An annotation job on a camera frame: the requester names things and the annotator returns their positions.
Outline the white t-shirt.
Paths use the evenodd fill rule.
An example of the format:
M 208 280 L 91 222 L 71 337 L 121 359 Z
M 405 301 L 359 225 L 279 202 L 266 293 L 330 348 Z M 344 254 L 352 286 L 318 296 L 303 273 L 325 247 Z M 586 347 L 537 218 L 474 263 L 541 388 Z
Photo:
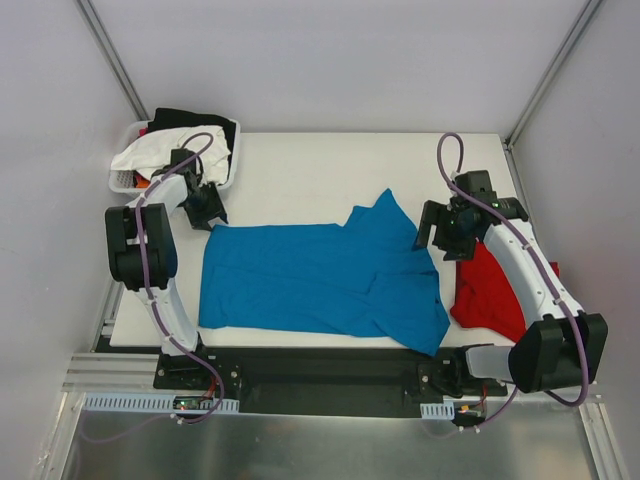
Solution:
M 186 148 L 198 152 L 209 142 L 212 145 L 201 155 L 204 175 L 201 184 L 223 185 L 229 175 L 231 150 L 220 126 L 182 127 L 146 133 L 131 143 L 123 152 L 115 155 L 112 171 L 133 171 L 150 180 L 152 175 L 170 163 L 171 151 Z

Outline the black robot base mount plate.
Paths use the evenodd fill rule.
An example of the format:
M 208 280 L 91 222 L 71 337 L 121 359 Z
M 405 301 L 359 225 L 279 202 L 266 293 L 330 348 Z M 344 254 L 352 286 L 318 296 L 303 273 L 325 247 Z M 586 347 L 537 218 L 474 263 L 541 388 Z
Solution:
M 418 418 L 448 397 L 503 399 L 506 387 L 466 373 L 453 348 L 428 356 L 404 349 L 211 348 L 209 365 L 160 355 L 157 390 L 214 386 L 244 414 Z

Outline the blue t-shirt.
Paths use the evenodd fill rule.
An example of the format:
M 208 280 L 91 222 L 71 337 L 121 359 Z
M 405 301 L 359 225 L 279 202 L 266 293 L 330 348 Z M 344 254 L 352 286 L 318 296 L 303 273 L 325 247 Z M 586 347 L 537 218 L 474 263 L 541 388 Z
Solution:
M 391 190 L 343 225 L 219 225 L 204 250 L 198 322 L 388 337 L 433 355 L 450 320 L 416 235 Z

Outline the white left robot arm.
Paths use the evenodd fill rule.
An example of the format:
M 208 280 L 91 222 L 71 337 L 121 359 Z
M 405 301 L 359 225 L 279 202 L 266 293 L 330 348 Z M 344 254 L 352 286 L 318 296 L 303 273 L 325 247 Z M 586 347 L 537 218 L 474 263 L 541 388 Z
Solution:
M 183 356 L 177 377 L 192 389 L 205 386 L 212 366 L 195 355 L 201 337 L 178 293 L 178 252 L 169 216 L 186 213 L 194 230 L 210 231 L 228 221 L 218 189 L 203 184 L 204 164 L 190 148 L 171 151 L 170 163 L 154 172 L 149 186 L 125 206 L 105 211 L 109 269 L 113 279 L 134 292 L 151 317 L 162 353 Z

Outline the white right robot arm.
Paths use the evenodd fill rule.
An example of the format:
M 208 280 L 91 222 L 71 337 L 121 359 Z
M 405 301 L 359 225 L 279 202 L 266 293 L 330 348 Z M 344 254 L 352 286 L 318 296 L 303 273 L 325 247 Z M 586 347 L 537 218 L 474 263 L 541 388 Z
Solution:
M 455 176 L 447 204 L 423 206 L 416 245 L 433 245 L 447 261 L 470 262 L 485 247 L 504 273 L 523 314 L 526 331 L 511 347 L 459 348 L 449 373 L 452 388 L 470 395 L 486 378 L 523 393 L 580 387 L 595 380 L 608 325 L 589 314 L 563 286 L 541 251 L 519 200 L 501 198 L 485 170 Z

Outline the white laundry basket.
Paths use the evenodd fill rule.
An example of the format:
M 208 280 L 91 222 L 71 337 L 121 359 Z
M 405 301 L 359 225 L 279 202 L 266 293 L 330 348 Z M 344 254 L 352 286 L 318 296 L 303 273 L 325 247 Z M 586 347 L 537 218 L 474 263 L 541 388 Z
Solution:
M 215 185 L 221 191 L 227 190 L 233 184 L 234 176 L 237 170 L 237 160 L 239 159 L 239 140 L 240 140 L 240 124 L 236 123 L 236 140 L 235 146 L 231 150 L 231 156 L 229 162 L 229 175 L 227 182 L 223 185 Z M 139 130 L 145 128 L 147 124 L 145 122 L 134 122 L 131 124 L 125 133 L 121 136 L 117 143 L 116 155 L 123 152 L 131 143 L 139 139 Z M 109 173 L 109 188 L 115 193 L 122 193 L 127 195 L 137 195 L 141 189 L 135 188 L 135 174 L 133 171 L 112 171 L 110 166 Z

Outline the red t-shirt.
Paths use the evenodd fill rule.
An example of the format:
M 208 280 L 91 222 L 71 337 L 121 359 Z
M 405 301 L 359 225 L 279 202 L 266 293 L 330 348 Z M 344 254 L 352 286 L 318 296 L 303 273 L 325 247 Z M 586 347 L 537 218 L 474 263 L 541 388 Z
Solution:
M 518 342 L 527 327 L 502 268 L 482 243 L 472 260 L 456 263 L 453 319 L 463 328 L 486 328 Z

